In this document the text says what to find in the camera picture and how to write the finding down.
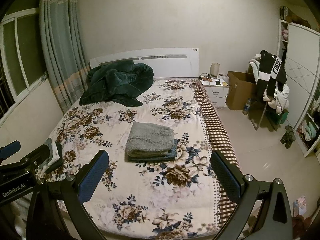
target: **white wardrobe door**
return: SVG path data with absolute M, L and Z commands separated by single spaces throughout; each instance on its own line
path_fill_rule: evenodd
M 308 93 L 311 94 L 316 75 L 289 57 L 287 57 L 285 60 L 284 69 L 287 73 L 287 76 L 295 80 L 300 86 L 302 86 L 305 90 L 307 90 Z
M 287 85 L 290 89 L 289 114 L 287 120 L 292 127 L 295 127 L 297 121 L 300 119 L 303 109 L 306 106 L 310 94 L 288 75 Z
M 319 58 L 319 36 L 303 28 L 289 25 L 287 57 L 316 75 Z

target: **metal screw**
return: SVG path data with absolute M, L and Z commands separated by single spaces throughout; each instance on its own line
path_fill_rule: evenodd
M 253 180 L 253 176 L 250 175 L 250 174 L 245 175 L 244 178 L 245 178 L 247 181 L 252 181 L 252 180 Z
M 70 174 L 67 176 L 68 181 L 73 181 L 75 179 L 75 176 L 73 174 Z
M 282 184 L 282 180 L 279 178 L 276 178 L 275 181 L 276 181 L 276 184 L 279 184 L 279 185 Z
M 38 183 L 39 185 L 43 184 L 43 183 L 44 183 L 44 179 L 43 179 L 43 178 L 38 179 L 37 183 Z

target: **curtain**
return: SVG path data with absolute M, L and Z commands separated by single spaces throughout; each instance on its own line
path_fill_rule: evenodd
M 40 0 L 41 42 L 49 80 L 65 113 L 87 89 L 77 19 L 78 0 Z

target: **cardboard box on shelf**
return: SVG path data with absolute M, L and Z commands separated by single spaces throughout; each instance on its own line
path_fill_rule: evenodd
M 253 74 L 242 72 L 228 72 L 229 94 L 226 104 L 230 110 L 242 110 L 248 98 L 255 98 L 256 82 Z

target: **dark green blanket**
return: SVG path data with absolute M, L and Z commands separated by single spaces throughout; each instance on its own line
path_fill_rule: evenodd
M 142 106 L 136 97 L 151 87 L 153 71 L 146 64 L 122 60 L 90 70 L 87 82 L 90 86 L 80 98 L 81 106 L 102 101 Z

